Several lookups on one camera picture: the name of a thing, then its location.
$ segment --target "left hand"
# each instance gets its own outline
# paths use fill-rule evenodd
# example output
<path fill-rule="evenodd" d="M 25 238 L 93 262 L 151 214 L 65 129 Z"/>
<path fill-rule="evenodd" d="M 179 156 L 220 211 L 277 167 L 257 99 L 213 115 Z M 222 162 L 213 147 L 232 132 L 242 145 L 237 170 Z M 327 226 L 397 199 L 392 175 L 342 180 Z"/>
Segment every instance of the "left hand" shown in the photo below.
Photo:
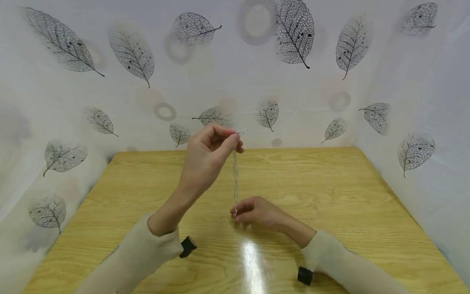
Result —
<path fill-rule="evenodd" d="M 233 150 L 244 152 L 242 146 L 234 130 L 209 124 L 189 140 L 177 189 L 196 201 L 217 179 Z"/>

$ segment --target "beige sleeve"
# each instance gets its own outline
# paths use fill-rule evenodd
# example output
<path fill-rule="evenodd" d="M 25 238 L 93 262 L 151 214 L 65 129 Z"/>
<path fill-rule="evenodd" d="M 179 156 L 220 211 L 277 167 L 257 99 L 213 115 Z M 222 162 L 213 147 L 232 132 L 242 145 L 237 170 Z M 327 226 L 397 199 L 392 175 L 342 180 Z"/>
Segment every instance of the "beige sleeve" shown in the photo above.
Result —
<path fill-rule="evenodd" d="M 183 252 L 178 229 L 160 237 L 144 216 L 121 244 L 80 285 L 75 294 L 130 294 L 148 275 Z"/>
<path fill-rule="evenodd" d="M 384 270 L 321 230 L 302 253 L 307 269 L 327 274 L 351 294 L 409 294 Z"/>

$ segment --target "forearm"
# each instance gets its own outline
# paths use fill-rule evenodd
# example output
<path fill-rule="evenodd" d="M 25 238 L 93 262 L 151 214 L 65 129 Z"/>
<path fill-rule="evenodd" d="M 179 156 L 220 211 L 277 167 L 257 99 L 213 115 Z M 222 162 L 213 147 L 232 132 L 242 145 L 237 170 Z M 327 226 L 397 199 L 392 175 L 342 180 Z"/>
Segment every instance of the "forearm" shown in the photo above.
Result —
<path fill-rule="evenodd" d="M 119 246 L 80 285 L 76 294 L 130 294 L 148 275 L 183 252 L 178 228 L 154 236 L 149 215 L 141 218 Z"/>
<path fill-rule="evenodd" d="M 178 256 L 183 251 L 178 224 L 192 205 L 184 196 L 177 189 L 155 213 L 140 219 L 76 294 L 129 294 L 162 264 Z"/>
<path fill-rule="evenodd" d="M 384 270 L 323 231 L 317 231 L 302 253 L 309 270 L 327 274 L 351 294 L 409 293 Z"/>
<path fill-rule="evenodd" d="M 286 215 L 282 219 L 277 229 L 299 245 L 300 248 L 307 246 L 317 233 L 317 231 L 290 215 Z"/>
<path fill-rule="evenodd" d="M 193 205 L 194 197 L 177 188 L 165 203 L 149 218 L 147 225 L 155 236 L 173 232 L 186 211 Z"/>

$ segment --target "wallpaper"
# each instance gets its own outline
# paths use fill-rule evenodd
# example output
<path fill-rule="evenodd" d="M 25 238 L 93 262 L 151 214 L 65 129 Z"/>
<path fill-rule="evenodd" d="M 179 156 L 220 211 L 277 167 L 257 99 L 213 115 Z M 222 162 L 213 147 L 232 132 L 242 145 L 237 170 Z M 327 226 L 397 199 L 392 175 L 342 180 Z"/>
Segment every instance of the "wallpaper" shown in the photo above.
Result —
<path fill-rule="evenodd" d="M 459 127 L 470 109 L 469 3 L 6 2 L 7 293 L 21 292 L 116 152 L 184 150 L 209 123 L 249 129 L 248 148 L 360 147 L 470 283 L 469 134 Z"/>

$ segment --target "clear thread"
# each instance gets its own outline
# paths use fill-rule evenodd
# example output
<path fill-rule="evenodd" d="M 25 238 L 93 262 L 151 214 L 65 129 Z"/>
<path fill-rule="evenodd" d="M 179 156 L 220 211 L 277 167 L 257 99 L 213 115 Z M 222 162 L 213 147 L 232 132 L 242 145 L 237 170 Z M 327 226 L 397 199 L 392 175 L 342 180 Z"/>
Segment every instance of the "clear thread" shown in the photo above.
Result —
<path fill-rule="evenodd" d="M 238 166 L 236 162 L 236 150 L 234 150 L 233 155 L 234 155 L 233 170 L 234 170 L 234 179 L 235 179 L 235 188 L 234 188 L 235 212 L 232 214 L 232 218 L 235 218 L 238 212 L 236 208 L 238 204 Z"/>

